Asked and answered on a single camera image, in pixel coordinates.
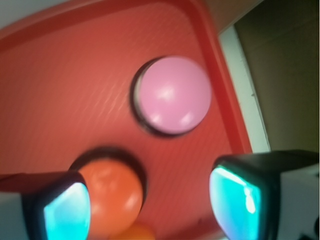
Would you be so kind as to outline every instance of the orange button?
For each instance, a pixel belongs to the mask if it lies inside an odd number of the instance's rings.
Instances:
[[[124,232],[113,235],[109,238],[110,240],[155,240],[154,232],[145,225],[140,223],[134,223]]]
[[[137,174],[110,158],[94,160],[79,171],[91,201],[89,239],[106,239],[129,228],[143,204],[143,187]]]

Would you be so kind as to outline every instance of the round button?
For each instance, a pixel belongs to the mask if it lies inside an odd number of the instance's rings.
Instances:
[[[106,239],[129,228],[143,205],[144,191],[137,174],[110,158],[91,161],[79,172],[90,196],[89,239]]]
[[[134,223],[124,232],[110,236],[109,240],[156,240],[152,229],[141,223]]]
[[[166,135],[195,128],[206,116],[212,98],[210,79],[193,60],[181,56],[160,58],[138,77],[134,107],[143,122]]]

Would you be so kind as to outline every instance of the white plastic part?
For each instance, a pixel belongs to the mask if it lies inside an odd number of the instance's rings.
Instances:
[[[19,193],[0,192],[0,239],[29,239]]]
[[[314,227],[319,217],[319,164],[283,172],[280,176],[280,217],[277,239],[302,235],[319,239]]]
[[[229,27],[219,39],[252,151],[254,153],[269,152],[270,145],[256,90],[235,27]]]

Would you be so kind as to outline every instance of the pink button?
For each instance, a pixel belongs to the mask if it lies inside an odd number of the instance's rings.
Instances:
[[[212,88],[206,72],[195,61],[169,56],[144,70],[133,94],[136,111],[149,127],[164,134],[179,135],[204,119]]]

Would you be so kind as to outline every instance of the red plastic surface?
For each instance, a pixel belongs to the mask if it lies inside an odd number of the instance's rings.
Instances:
[[[143,130],[129,104],[136,71],[165,55],[197,61],[213,91],[200,125],[175,138]],[[138,221],[157,239],[218,229],[209,200],[214,160],[251,148],[201,2],[70,1],[0,31],[0,173],[67,170],[102,145],[123,147],[145,166],[148,196]]]

